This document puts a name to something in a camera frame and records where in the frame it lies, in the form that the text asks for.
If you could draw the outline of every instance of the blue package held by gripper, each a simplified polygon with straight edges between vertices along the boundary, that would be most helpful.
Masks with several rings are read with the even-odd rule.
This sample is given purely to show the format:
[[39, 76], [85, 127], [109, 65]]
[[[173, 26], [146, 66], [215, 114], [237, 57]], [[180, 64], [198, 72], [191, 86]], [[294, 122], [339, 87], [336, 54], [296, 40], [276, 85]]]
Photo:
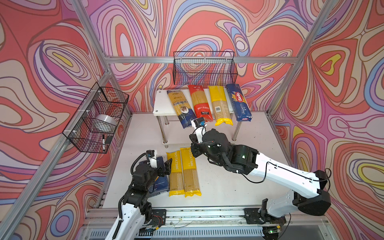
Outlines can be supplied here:
[[229, 98], [231, 99], [233, 111], [235, 112], [236, 120], [238, 122], [251, 121], [252, 114], [239, 84], [227, 84], [227, 90]]

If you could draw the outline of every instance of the black wire basket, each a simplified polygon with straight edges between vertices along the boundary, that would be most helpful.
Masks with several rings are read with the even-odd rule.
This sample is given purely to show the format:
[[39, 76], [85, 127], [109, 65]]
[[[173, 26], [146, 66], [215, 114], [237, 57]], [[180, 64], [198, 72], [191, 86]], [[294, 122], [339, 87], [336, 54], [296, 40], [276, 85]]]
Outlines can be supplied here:
[[79, 121], [63, 134], [80, 152], [107, 153], [128, 99], [118, 89], [99, 86]]
[[235, 83], [237, 68], [233, 51], [175, 51], [175, 85], [225, 86]]

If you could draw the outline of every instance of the psychedelic patterned wall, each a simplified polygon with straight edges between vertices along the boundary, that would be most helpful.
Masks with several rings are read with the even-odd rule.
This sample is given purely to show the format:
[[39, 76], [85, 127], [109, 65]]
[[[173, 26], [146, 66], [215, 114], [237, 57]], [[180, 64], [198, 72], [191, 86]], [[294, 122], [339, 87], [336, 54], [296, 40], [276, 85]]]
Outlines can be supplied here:
[[[296, 56], [322, 0], [83, 1], [109, 56], [173, 56], [174, 51], [233, 50], [236, 56]], [[132, 111], [152, 111], [158, 89], [175, 89], [167, 64], [111, 65]], [[238, 64], [237, 83], [253, 111], [265, 111], [288, 70]]]
[[[0, 1], [0, 220], [103, 70], [69, 1]], [[72, 145], [14, 239], [73, 239], [100, 192], [108, 154]]]
[[[133, 112], [153, 111], [155, 94], [159, 89], [181, 89], [187, 86], [175, 86], [172, 78], [173, 64], [136, 64], [131, 68], [122, 63], [114, 64], [113, 72], [121, 89], [131, 97], [129, 108]], [[244, 75], [237, 77], [251, 111], [267, 110], [284, 78], [289, 64], [238, 64], [244, 66]]]
[[332, 169], [340, 239], [384, 239], [383, 39], [383, 1], [339, 1], [273, 114], [296, 167]]
[[96, 204], [127, 120], [124, 114], [107, 154], [68, 148], [12, 240], [75, 239], [88, 209]]

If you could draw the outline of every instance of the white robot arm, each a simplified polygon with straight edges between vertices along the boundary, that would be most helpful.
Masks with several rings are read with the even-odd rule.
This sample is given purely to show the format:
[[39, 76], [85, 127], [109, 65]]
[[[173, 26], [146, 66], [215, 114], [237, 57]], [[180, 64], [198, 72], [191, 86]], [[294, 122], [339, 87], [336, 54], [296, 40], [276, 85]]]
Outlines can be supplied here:
[[203, 118], [192, 120], [194, 133], [189, 135], [194, 157], [207, 156], [211, 164], [227, 171], [255, 175], [269, 179], [291, 189], [278, 199], [265, 199], [258, 223], [270, 222], [285, 214], [300, 210], [306, 214], [321, 216], [331, 206], [331, 198], [324, 191], [329, 177], [324, 171], [305, 172], [270, 159], [256, 149], [245, 145], [232, 145], [224, 133], [215, 129], [205, 131]]
[[[194, 157], [204, 154], [211, 164], [222, 166], [227, 171], [242, 174], [245, 178], [246, 175], [263, 178], [262, 181], [253, 183], [268, 179], [291, 189], [280, 198], [264, 199], [257, 213], [252, 218], [246, 218], [247, 223], [281, 224], [286, 222], [285, 214], [300, 210], [306, 214], [321, 216], [330, 207], [330, 195], [324, 191], [329, 177], [324, 171], [301, 171], [270, 159], [248, 146], [231, 145], [224, 133], [215, 129], [206, 131], [203, 118], [192, 120], [192, 126], [195, 130], [189, 137]], [[148, 164], [139, 164], [133, 172], [135, 164], [143, 156], [147, 156]], [[156, 165], [154, 159], [154, 151], [149, 150], [133, 163], [132, 183], [119, 201], [119, 218], [108, 233], [107, 240], [132, 240], [139, 231], [155, 231], [165, 223], [165, 219], [152, 214], [151, 204], [146, 200], [149, 187], [154, 184], [156, 177], [170, 173], [172, 160], [167, 161], [162, 169]]]

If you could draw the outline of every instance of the white tabletop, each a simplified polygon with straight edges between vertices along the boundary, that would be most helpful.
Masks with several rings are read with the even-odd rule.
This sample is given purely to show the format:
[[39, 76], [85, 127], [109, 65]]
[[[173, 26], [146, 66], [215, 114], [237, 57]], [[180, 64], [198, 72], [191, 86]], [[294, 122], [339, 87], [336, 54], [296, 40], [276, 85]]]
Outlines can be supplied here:
[[[252, 114], [252, 121], [242, 124], [236, 144], [250, 146], [278, 162], [287, 164], [283, 150], [265, 113], [253, 112]], [[223, 129], [219, 128], [221, 126], [224, 128], [232, 127], [227, 124], [222, 125], [216, 129], [221, 131]], [[181, 133], [180, 135], [188, 137], [192, 132], [193, 129], [189, 128], [188, 134]], [[231, 136], [231, 134], [227, 134], [228, 140], [231, 139]], [[131, 165], [141, 153], [149, 149], [156, 149], [158, 156], [163, 156], [166, 159], [166, 152], [174, 152], [180, 147], [191, 146], [189, 141], [189, 144], [171, 144], [169, 148], [165, 148], [161, 142], [162, 136], [156, 117], [152, 114], [133, 114], [103, 208], [116, 208], [119, 199], [127, 191], [132, 180], [129, 173]], [[178, 195], [169, 197], [169, 193], [163, 193], [150, 197], [148, 202], [152, 203], [153, 207], [248, 206], [260, 205], [263, 199], [274, 199], [288, 191], [288, 188], [268, 179], [260, 184], [248, 182], [240, 174], [226, 171], [223, 167], [208, 163], [207, 157], [203, 155], [196, 158], [196, 166], [201, 196], [185, 197]], [[248, 178], [252, 181], [262, 180], [262, 177], [256, 176], [248, 175]]]
[[[183, 94], [184, 94], [185, 98], [187, 99], [189, 105], [191, 106], [192, 110], [195, 112], [195, 109], [193, 108], [193, 104], [192, 104], [192, 98], [191, 98], [191, 95], [189, 93], [189, 89], [181, 89], [181, 91], [183, 92]], [[211, 95], [209, 93], [209, 89], [204, 88], [204, 92], [205, 92], [205, 95], [207, 96], [209, 108], [211, 109], [211, 113], [213, 115], [214, 113], [212, 112], [213, 107], [212, 107]], [[232, 104], [230, 103], [230, 98], [229, 98], [228, 92], [225, 88], [224, 88], [224, 93], [225, 93], [225, 97], [227, 98], [229, 113], [233, 113]], [[169, 99], [168, 94], [167, 94], [167, 90], [158, 90], [156, 92], [155, 106], [153, 107], [153, 115], [155, 115], [155, 116], [176, 116], [175, 109], [173, 108], [173, 105], [170, 102], [170, 99]]]

